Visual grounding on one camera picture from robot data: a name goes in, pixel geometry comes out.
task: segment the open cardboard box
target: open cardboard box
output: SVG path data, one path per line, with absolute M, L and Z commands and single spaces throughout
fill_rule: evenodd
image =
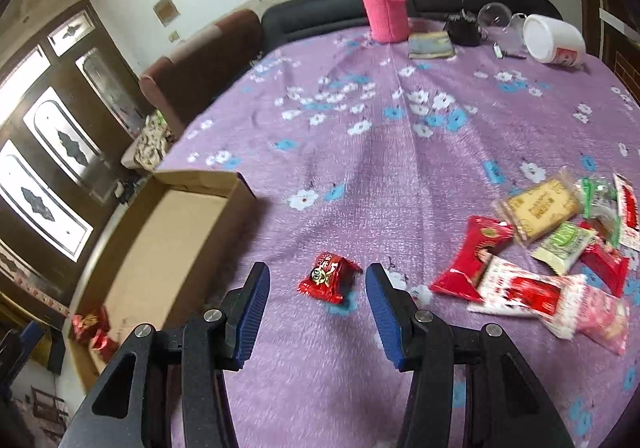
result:
M 99 256 L 76 314 L 107 307 L 109 335 L 122 343 L 140 323 L 184 325 L 201 311 L 216 267 L 254 209 L 232 172 L 160 172 L 136 195 Z M 70 332 L 69 351 L 88 391 L 104 368 Z

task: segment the floral bedsheet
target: floral bedsheet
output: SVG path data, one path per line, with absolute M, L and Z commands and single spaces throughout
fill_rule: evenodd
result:
M 365 28 L 272 52 L 199 116 L 161 169 L 237 170 L 264 208 L 229 287 L 254 261 L 271 293 L 254 354 L 226 376 L 240 446 L 392 446 L 410 374 L 386 360 L 360 277 L 345 306 L 296 292 L 315 257 L 381 262 L 448 323 L 500 323 L 551 396 L 579 448 L 597 447 L 637 386 L 638 254 L 625 298 L 626 355 L 585 336 L 558 340 L 535 320 L 487 317 L 428 284 L 462 243 L 469 215 L 567 165 L 640 186 L 640 108 L 596 58 L 581 70 L 496 60 L 490 46 L 412 61 L 406 43 Z M 526 249 L 503 254 L 533 272 Z M 578 263 L 593 285 L 602 283 Z M 456 367 L 450 446 L 462 443 L 465 378 Z

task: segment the pink knitted cover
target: pink knitted cover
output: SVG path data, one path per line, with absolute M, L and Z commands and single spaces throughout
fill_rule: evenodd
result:
M 409 37 L 406 0 L 362 0 L 378 43 L 398 43 Z

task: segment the pink snack package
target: pink snack package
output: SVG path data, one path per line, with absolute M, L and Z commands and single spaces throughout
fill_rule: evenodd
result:
M 577 331 L 619 356 L 629 337 L 629 306 L 622 298 L 587 286 L 578 313 Z

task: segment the frosted glass panel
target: frosted glass panel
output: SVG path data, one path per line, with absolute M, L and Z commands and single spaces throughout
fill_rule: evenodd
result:
M 0 195 L 42 238 L 78 260 L 93 228 L 38 177 L 11 141 L 0 150 Z

